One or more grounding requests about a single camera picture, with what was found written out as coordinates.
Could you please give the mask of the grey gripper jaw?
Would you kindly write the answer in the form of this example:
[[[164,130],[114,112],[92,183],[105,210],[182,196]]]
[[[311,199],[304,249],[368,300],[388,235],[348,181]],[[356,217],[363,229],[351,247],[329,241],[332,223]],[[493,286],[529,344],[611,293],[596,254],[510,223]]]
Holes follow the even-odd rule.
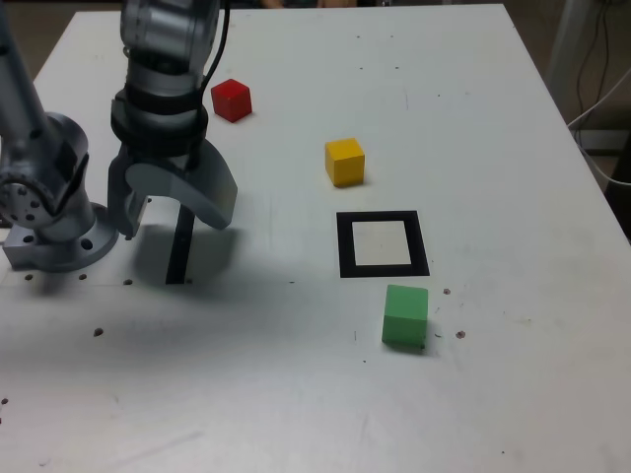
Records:
[[[125,172],[127,184],[143,196],[169,197],[200,221],[225,229],[232,221],[238,187],[221,153],[203,141],[183,168],[163,160],[140,162]]]
[[[126,172],[134,164],[127,150],[120,150],[108,168],[107,209],[111,222],[125,237],[135,237],[148,197],[134,190]]]

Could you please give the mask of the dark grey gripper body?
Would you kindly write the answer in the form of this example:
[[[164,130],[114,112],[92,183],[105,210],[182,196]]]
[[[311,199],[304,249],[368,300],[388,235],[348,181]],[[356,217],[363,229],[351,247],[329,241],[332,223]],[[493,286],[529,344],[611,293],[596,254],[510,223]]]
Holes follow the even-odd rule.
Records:
[[[202,141],[131,141],[121,144],[117,170],[125,171],[135,164],[158,164],[168,169],[190,171],[198,167]]]

